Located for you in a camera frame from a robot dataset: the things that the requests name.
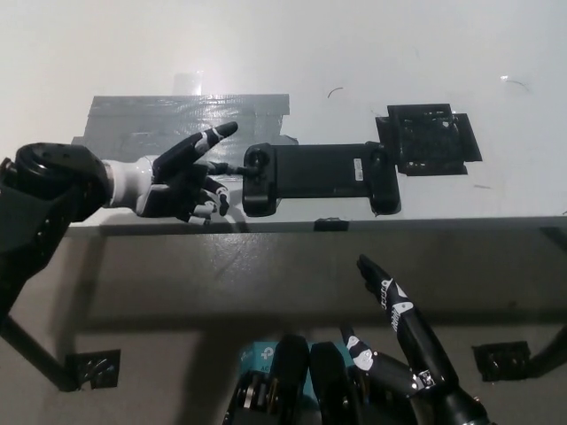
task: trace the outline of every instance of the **black phone controller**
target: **black phone controller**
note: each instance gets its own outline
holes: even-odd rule
[[[381,143],[256,144],[246,151],[245,167],[249,217],[276,213],[280,198],[368,197],[376,215],[400,210],[395,164]]]

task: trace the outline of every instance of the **white surface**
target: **white surface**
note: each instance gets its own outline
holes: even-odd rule
[[[468,176],[400,175],[402,211],[392,217],[375,218],[366,199],[284,200],[249,229],[326,217],[364,228],[541,224],[567,210],[565,16],[561,0],[3,0],[0,154],[70,143],[93,96],[168,95],[177,74],[195,71],[203,94],[289,93],[282,131],[303,144],[377,140],[374,117],[387,105],[448,102],[469,114],[484,158]],[[83,226],[113,222],[163,224],[101,211]]]

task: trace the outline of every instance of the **robotic hand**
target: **robotic hand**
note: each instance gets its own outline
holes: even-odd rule
[[[236,122],[190,135],[158,157],[103,161],[85,146],[35,143],[0,164],[0,322],[26,280],[49,263],[68,226],[100,207],[205,225],[229,209],[229,191],[210,176],[253,169],[198,162]]]
[[[135,163],[104,160],[113,188],[107,207],[127,207],[140,217],[176,217],[197,225],[208,224],[217,211],[226,215],[230,193],[210,176],[246,174],[247,169],[195,161],[237,129],[236,122],[210,128],[159,157],[147,156]]]
[[[343,327],[343,340],[355,366],[382,388],[429,402],[436,424],[492,424],[480,402],[460,387],[459,377],[441,342],[399,284],[364,255],[357,265],[367,290],[386,311],[409,366],[372,350],[351,328]]]

